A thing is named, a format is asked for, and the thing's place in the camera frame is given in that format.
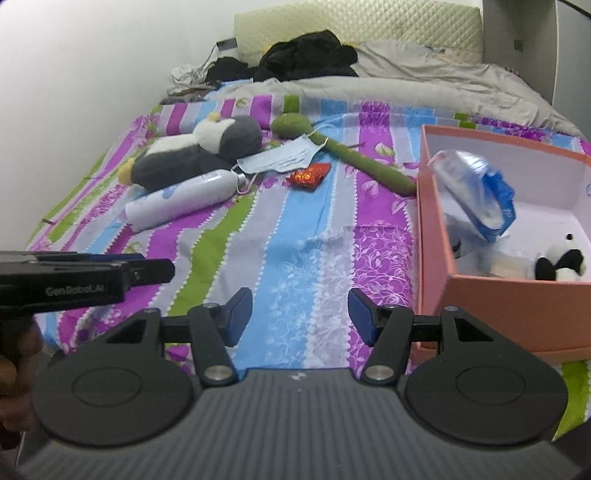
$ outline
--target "open box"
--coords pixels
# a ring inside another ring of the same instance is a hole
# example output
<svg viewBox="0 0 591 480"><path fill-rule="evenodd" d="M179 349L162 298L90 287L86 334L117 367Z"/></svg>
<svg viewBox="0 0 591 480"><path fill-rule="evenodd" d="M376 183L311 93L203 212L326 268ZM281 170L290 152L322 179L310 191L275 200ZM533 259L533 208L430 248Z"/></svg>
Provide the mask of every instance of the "open box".
<svg viewBox="0 0 591 480"><path fill-rule="evenodd" d="M458 274L435 178L427 165L440 150L485 157L515 189L513 247L544 254L572 233L586 258L581 282L509 280ZM591 158L531 140L462 128L423 127L418 179L420 314L455 305L547 362L591 358ZM413 349L418 364L434 346Z"/></svg>

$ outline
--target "white wall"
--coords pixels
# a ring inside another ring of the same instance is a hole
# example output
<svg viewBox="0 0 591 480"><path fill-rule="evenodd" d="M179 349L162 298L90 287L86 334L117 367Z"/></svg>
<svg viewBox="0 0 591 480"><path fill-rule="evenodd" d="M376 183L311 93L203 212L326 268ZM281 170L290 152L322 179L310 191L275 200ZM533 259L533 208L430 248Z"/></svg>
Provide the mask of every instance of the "white wall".
<svg viewBox="0 0 591 480"><path fill-rule="evenodd" d="M158 103L170 70L201 63L215 41L232 36L236 12L294 1L1 2L0 249L24 246L114 139Z"/></svg>

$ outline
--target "screw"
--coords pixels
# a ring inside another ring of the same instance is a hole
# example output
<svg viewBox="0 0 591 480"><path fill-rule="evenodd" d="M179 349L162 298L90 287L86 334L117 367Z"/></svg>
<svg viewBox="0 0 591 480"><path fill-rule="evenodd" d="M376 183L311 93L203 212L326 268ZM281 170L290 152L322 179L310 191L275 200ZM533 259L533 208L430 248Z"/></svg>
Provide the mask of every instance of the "screw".
<svg viewBox="0 0 591 480"><path fill-rule="evenodd" d="M394 376L394 370L388 365L372 365L365 371L365 376L371 380L387 380Z"/></svg>
<svg viewBox="0 0 591 480"><path fill-rule="evenodd" d="M212 365L205 369L204 374L210 380L221 382L222 380L227 380L230 378L233 374L233 371L226 365Z"/></svg>

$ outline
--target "green stripe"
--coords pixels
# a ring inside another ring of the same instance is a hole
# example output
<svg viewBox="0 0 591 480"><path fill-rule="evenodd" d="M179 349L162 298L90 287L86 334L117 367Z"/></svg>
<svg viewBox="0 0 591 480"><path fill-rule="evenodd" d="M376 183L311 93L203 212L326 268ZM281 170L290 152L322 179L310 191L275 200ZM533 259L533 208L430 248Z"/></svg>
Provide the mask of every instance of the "green stripe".
<svg viewBox="0 0 591 480"><path fill-rule="evenodd" d="M470 128L472 130L476 130L476 124L472 122L465 122L464 120L460 121L460 128Z"/></svg>
<svg viewBox="0 0 591 480"><path fill-rule="evenodd" d="M283 97L283 113L300 113L300 97L285 95Z"/></svg>
<svg viewBox="0 0 591 480"><path fill-rule="evenodd" d="M239 197L217 227L203 232L191 254L191 273L170 307L169 316L185 315L204 302L222 263L228 238L244 223L253 201L254 194Z"/></svg>
<svg viewBox="0 0 591 480"><path fill-rule="evenodd" d="M74 187L74 189L70 192L70 194L66 198L64 198L60 203L58 203L55 207L53 207L52 210L48 214L46 214L44 218L51 219L51 217L53 217L57 212L59 212L62 208L64 208L65 205L68 204L68 202L71 201L72 198L75 197L75 195L78 195L78 192L80 192L82 190L82 188L84 188L84 186L90 181L92 176L96 173L96 171L102 165L104 159L105 159L104 155L101 158L99 158L98 161L92 166L92 168L90 169L90 171L88 172L86 177L84 177L80 181L80 183L78 185L76 185L76 187ZM39 230L41 230L41 228L44 225L45 225L44 222L39 223L39 225L37 226L37 228L35 229L35 231L31 235L31 238L29 238L29 241L27 243L30 243L31 240L33 240L33 237L39 232Z"/></svg>
<svg viewBox="0 0 591 480"><path fill-rule="evenodd" d="M153 115L154 113L162 112L162 107L163 107L163 105L156 105L154 108L152 108L150 110L150 115Z"/></svg>
<svg viewBox="0 0 591 480"><path fill-rule="evenodd" d="M68 214L51 230L47 238L52 242L56 243L67 231L74 225L78 216L82 211L95 200L101 193L105 191L108 185L117 176L117 170L112 171L109 176L105 177L96 187L94 187L86 197L84 197L75 208L70 210Z"/></svg>
<svg viewBox="0 0 591 480"><path fill-rule="evenodd" d="M572 362L562 365L562 377L569 391L569 403L556 431L558 438L585 421L589 401L589 371L587 363Z"/></svg>

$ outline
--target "penguin plush toy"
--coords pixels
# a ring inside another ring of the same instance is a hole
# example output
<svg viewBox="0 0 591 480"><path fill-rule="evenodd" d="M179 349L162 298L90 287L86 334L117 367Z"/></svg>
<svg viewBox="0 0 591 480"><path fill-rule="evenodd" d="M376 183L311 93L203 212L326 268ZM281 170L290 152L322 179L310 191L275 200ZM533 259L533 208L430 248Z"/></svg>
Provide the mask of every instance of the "penguin plush toy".
<svg viewBox="0 0 591 480"><path fill-rule="evenodd" d="M261 145L261 127L253 117L210 113L192 133L157 138L127 159L119 168L119 182L156 192L213 170L230 170L238 158L257 153Z"/></svg>

